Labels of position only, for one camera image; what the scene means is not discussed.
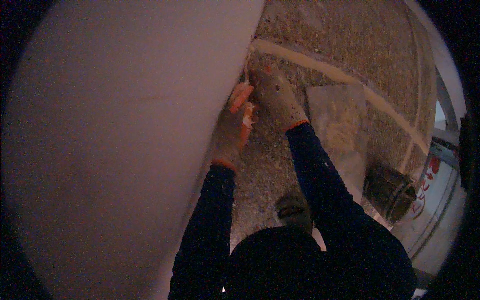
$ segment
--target bucket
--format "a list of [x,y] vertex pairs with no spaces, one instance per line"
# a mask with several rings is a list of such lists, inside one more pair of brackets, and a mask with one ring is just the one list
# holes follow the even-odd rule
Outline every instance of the bucket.
[[416,199],[415,194],[410,178],[382,166],[368,171],[363,186],[363,195],[390,225],[407,214]]

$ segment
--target worker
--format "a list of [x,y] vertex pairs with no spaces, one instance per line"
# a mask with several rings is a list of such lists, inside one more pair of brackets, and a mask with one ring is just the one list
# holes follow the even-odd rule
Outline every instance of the worker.
[[[308,207],[286,195],[276,206],[284,226],[248,236],[229,255],[242,111],[224,110],[168,298],[411,299],[416,277],[402,244],[353,201],[285,75],[269,68],[251,76],[256,100],[286,134]],[[325,252],[311,235],[312,222]]]

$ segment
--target hand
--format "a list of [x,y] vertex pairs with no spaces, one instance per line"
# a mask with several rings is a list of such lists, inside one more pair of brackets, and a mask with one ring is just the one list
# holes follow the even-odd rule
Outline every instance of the hand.
[[288,79],[276,67],[250,72],[257,100],[274,118],[276,126],[284,131],[308,122],[305,111],[295,100]]
[[223,165],[236,171],[240,152],[248,141],[252,130],[255,106],[244,102],[232,113],[230,102],[222,109],[213,135],[213,165]]

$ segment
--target rough plaster wall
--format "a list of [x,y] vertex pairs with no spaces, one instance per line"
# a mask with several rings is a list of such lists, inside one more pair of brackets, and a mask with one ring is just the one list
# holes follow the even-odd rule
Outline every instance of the rough plaster wall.
[[2,181],[56,298],[165,298],[262,7],[60,2],[37,28],[2,120]]

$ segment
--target white paint stripe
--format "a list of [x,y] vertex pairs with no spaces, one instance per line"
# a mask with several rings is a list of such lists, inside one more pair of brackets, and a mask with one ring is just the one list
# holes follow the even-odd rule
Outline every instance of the white paint stripe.
[[401,114],[396,112],[394,108],[388,102],[386,102],[382,96],[375,93],[371,88],[364,85],[357,78],[347,75],[341,69],[331,64],[315,60],[304,54],[283,48],[269,41],[256,39],[252,41],[251,47],[261,53],[273,54],[303,67],[320,71],[333,81],[344,84],[362,84],[367,100],[372,103],[372,105],[379,111],[388,114],[394,121],[396,121],[397,124],[401,126],[411,136],[412,140],[419,145],[424,154],[428,154],[428,146],[423,141],[421,134],[415,128],[410,126],[409,122]]

